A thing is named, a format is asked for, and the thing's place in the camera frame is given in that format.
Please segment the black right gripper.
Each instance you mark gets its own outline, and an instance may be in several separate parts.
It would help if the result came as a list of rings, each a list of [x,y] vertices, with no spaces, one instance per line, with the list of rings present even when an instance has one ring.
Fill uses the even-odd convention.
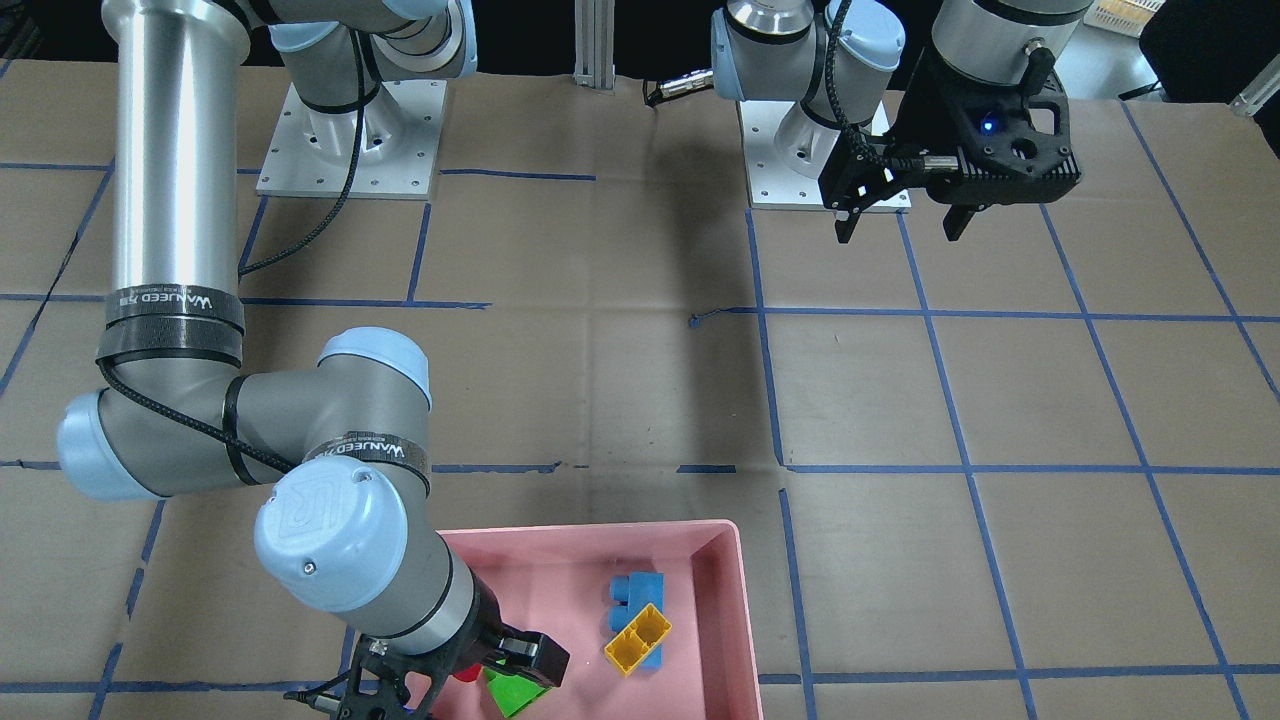
[[[453,674],[477,664],[543,688],[562,685],[570,652],[547,634],[503,623],[493,591],[477,577],[470,579],[474,592],[468,614],[448,641],[421,653],[389,648],[381,664],[403,682],[411,673],[428,678],[429,691],[442,691]]]

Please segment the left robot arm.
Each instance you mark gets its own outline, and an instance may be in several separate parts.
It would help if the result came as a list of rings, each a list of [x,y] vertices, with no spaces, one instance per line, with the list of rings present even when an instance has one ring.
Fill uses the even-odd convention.
[[[727,1],[710,19],[716,92],[786,101],[835,133],[817,173],[840,243],[873,204],[923,188],[957,240],[993,205],[1053,202],[1082,179],[1059,55],[1085,1],[945,1],[895,123],[870,122],[906,31],[878,1]]]

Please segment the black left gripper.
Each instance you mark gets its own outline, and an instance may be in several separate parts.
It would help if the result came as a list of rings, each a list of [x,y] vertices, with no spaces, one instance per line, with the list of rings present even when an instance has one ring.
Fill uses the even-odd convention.
[[[951,67],[934,45],[923,50],[896,120],[881,136],[844,129],[820,172],[820,196],[835,210],[837,243],[851,241],[868,214],[901,208],[901,190],[924,187],[936,202],[948,204],[947,241],[959,241],[984,204],[963,204],[956,190],[960,156],[977,136],[977,117],[966,106],[977,83]]]

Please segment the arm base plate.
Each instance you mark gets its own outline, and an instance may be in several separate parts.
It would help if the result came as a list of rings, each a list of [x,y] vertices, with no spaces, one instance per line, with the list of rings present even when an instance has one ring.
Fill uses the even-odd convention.
[[[818,178],[838,135],[817,124],[796,102],[737,104],[750,206],[822,211]]]
[[[364,147],[348,191],[352,199],[430,199],[447,95],[443,79],[383,85],[365,109]],[[349,170],[355,124],[353,111],[316,111],[289,88],[262,163],[259,193],[337,197]]]

